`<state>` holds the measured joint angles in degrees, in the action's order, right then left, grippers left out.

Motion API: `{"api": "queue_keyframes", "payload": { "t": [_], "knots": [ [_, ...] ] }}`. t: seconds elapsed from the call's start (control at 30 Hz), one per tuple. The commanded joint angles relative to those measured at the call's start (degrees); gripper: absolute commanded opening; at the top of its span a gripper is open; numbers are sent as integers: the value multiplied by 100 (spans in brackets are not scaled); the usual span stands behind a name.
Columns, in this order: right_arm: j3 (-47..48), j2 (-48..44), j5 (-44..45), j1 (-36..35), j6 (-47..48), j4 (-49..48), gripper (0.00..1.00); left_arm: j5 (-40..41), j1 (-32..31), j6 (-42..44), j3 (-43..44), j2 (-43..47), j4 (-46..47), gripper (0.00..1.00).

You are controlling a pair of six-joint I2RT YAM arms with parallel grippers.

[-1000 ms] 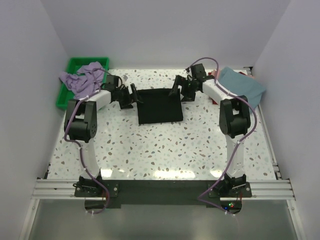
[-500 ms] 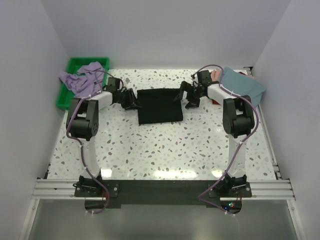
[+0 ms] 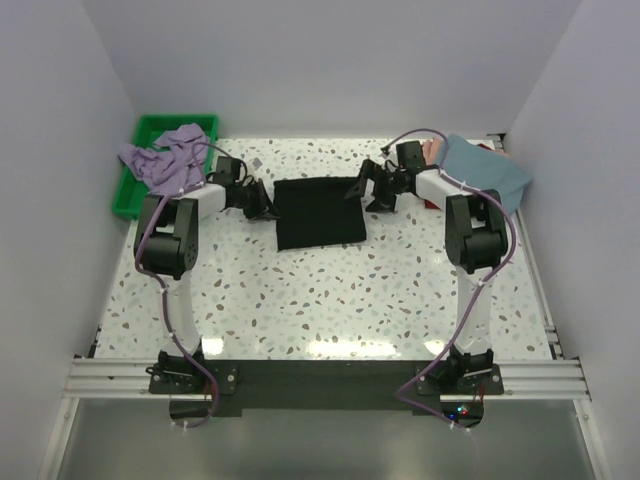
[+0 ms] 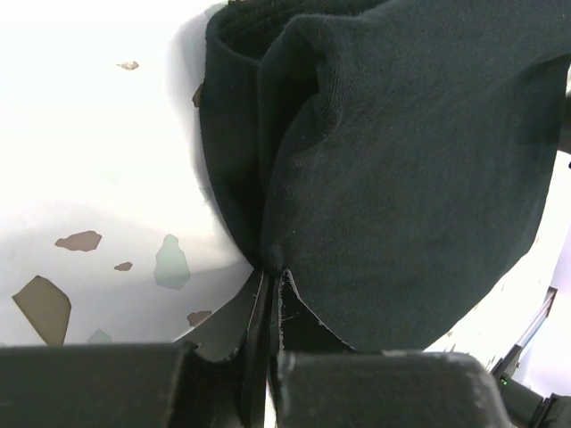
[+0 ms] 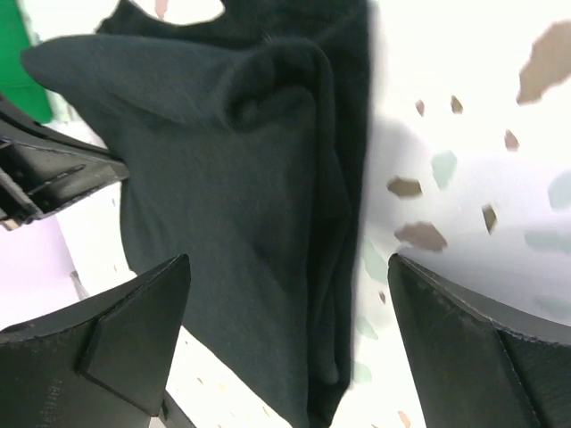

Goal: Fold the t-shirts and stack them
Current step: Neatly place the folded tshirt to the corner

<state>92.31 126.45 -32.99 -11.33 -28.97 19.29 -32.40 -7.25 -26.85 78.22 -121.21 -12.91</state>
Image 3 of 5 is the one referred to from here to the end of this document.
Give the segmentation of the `black t shirt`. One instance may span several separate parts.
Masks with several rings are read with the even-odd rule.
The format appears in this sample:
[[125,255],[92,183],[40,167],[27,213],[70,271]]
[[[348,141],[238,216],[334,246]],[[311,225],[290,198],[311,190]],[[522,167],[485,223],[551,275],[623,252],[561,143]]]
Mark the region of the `black t shirt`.
[[346,197],[354,177],[315,177],[274,183],[277,248],[280,251],[367,239],[361,200]]

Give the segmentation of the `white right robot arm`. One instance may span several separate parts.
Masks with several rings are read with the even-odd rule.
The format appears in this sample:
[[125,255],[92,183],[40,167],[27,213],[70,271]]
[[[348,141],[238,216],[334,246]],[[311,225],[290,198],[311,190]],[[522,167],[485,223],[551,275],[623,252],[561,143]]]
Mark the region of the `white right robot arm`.
[[363,197],[372,182],[369,212],[392,212],[397,197],[411,193],[444,213],[445,251],[457,273],[457,320],[452,339],[418,377],[466,393],[493,369],[492,286],[514,254],[515,227],[497,191],[468,186],[428,164],[419,142],[397,145],[396,158],[383,165],[363,161],[345,198]]

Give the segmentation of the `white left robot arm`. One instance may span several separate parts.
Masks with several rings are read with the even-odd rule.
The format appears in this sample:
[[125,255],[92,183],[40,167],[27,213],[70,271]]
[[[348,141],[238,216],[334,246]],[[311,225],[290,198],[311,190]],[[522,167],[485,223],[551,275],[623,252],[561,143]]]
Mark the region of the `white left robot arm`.
[[196,392],[212,375],[205,367],[202,337],[193,309],[191,272],[199,252],[199,224],[226,209],[242,211],[250,221],[276,220],[279,212],[262,181],[246,163],[218,157],[204,181],[186,191],[150,193],[142,202],[134,243],[136,270],[158,283],[166,344],[148,370],[161,384]]

